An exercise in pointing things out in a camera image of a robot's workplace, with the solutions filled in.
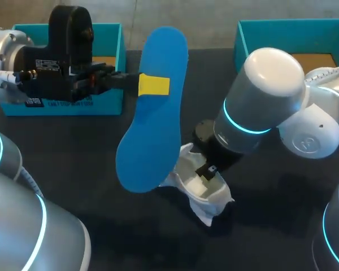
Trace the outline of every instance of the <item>blue insole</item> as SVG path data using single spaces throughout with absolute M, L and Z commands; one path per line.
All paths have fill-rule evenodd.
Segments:
M 140 72 L 169 78 L 169 95 L 139 96 L 132 124 L 119 143 L 116 171 L 120 183 L 131 192 L 158 187 L 176 165 L 187 62 L 187 41 L 177 29 L 160 27 L 148 37 Z

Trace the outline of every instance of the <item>white cable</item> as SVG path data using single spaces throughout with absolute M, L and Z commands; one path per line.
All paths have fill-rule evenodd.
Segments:
M 27 172 L 27 170 L 24 167 L 21 168 L 20 174 L 25 178 L 25 180 L 28 181 L 28 183 L 30 184 L 34 192 L 38 194 L 39 196 L 41 196 L 42 198 L 44 198 L 43 193 L 41 192 L 39 186 L 37 185 L 33 177 L 29 174 L 29 172 Z
M 324 84 L 330 80 L 333 80 L 335 77 L 339 76 L 339 67 L 330 68 L 323 67 L 313 69 L 305 76 L 305 83 L 308 85 L 320 85 Z
M 19 84 L 19 82 L 16 82 L 14 72 L 10 71 L 0 71 L 0 80 L 8 83 L 13 83 L 15 85 Z

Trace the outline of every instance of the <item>teal box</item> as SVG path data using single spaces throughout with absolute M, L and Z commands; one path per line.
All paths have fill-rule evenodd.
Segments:
M 17 24 L 13 29 L 26 33 L 36 46 L 48 43 L 47 24 Z M 121 24 L 93 24 L 93 29 L 93 56 L 115 56 L 116 70 L 125 72 L 125 43 Z M 6 116 L 120 115 L 123 91 L 112 89 L 76 103 L 43 99 L 43 107 L 31 107 L 36 101 L 30 99 L 25 104 L 1 104 L 1 107 Z
M 236 70 L 263 47 L 290 54 L 331 54 L 339 66 L 339 19 L 241 20 L 234 44 Z

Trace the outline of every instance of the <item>white shoe upper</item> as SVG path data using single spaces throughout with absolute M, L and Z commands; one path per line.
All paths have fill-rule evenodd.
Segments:
M 211 226 L 213 217 L 221 214 L 227 203 L 234 200 L 219 172 L 210 181 L 196 174 L 195 171 L 206 163 L 206 158 L 191 152 L 192 148 L 192 143 L 181 146 L 173 172 L 160 186 L 176 187 L 186 194 L 193 212 L 205 225 Z

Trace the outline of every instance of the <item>gray wall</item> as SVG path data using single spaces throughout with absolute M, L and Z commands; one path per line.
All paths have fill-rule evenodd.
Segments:
M 181 29 L 190 48 L 213 48 L 233 46 L 241 19 L 339 18 L 339 0 L 0 0 L 0 27 L 46 23 L 59 3 L 86 7 L 93 22 L 122 23 L 128 49 L 161 25 Z

